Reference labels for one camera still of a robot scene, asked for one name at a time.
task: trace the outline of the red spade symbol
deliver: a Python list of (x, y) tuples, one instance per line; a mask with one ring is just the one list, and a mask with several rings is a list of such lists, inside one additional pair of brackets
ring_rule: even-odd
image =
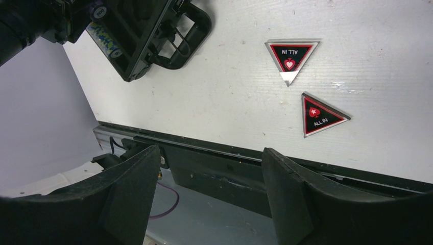
[(292, 69), (295, 66), (295, 61), (291, 58), (288, 58), (284, 61), (284, 65), (287, 67), (287, 69)]
[(318, 118), (319, 115), (320, 115), (320, 111), (319, 111), (319, 109), (316, 109), (316, 108), (314, 108), (314, 107), (310, 107), (310, 112), (309, 112), (309, 114), (310, 114), (310, 117)]

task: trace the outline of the black triangle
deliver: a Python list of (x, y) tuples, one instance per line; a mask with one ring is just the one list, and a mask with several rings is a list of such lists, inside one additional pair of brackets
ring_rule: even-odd
[(271, 44), (272, 51), (284, 72), (297, 71), (313, 44)]
[(302, 102), (305, 137), (350, 120), (349, 116), (308, 94), (302, 94)]

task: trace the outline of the triangular all in button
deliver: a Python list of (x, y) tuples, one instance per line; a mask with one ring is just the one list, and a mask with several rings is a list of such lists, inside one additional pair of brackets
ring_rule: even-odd
[(290, 86), (319, 41), (269, 40), (265, 44), (286, 85)]
[(302, 108), (304, 138), (350, 120), (348, 115), (307, 93), (302, 94)]

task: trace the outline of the white table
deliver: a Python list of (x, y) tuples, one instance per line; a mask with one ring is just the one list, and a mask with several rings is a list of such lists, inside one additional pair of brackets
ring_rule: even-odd
[[(433, 3), (193, 3), (214, 28), (180, 70), (126, 83), (87, 33), (65, 45), (97, 120), (433, 183)], [(322, 39), (291, 87), (275, 38)], [(304, 139), (305, 91), (352, 120)]]

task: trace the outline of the black handle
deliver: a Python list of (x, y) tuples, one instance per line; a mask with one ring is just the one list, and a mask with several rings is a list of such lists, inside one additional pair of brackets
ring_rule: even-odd
[(184, 5), (182, 9), (185, 16), (194, 22), (193, 27), (186, 34), (171, 58), (157, 55), (152, 59), (152, 63), (171, 70), (180, 69), (188, 62), (200, 44), (209, 35), (212, 28), (212, 21), (203, 10), (191, 3)]

